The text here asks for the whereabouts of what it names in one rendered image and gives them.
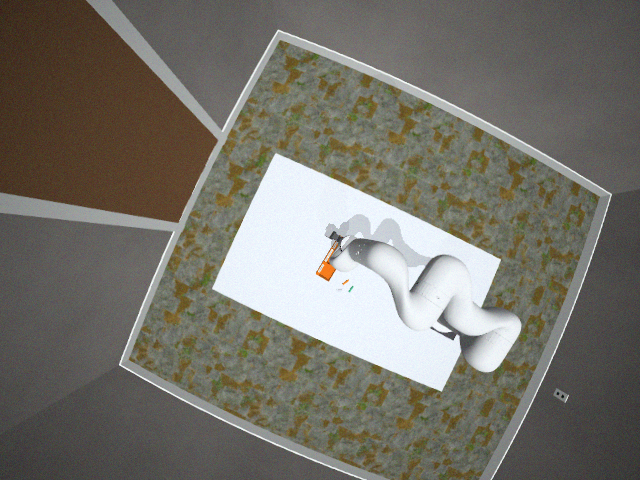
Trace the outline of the brown three-compartment tray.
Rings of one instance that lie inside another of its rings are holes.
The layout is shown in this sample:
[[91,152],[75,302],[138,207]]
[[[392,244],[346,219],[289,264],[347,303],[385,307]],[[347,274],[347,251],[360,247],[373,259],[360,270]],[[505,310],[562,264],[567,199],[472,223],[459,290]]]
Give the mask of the brown three-compartment tray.
[[328,282],[330,281],[331,277],[333,276],[334,272],[336,271],[335,268],[330,266],[331,264],[329,263],[329,258],[332,255],[332,253],[335,251],[337,246],[338,246],[338,242],[335,241],[333,246],[331,247],[330,251],[328,252],[327,256],[324,259],[325,262],[324,261],[322,262],[321,266],[319,267],[319,269],[316,272],[316,275],[320,276],[321,278],[325,279]]

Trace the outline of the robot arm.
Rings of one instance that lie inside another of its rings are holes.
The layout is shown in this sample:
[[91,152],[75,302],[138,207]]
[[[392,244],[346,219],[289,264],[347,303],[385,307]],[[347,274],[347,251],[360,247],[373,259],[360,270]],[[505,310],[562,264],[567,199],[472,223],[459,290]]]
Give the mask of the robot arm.
[[456,333],[462,355],[473,368],[494,371],[517,339],[520,319],[507,309],[475,304],[470,273],[458,258],[433,257],[409,290],[408,265],[395,247],[351,235],[342,238],[329,228],[324,236],[338,242],[329,258],[333,268],[349,272],[361,264],[377,273],[388,284],[398,316],[408,328]]

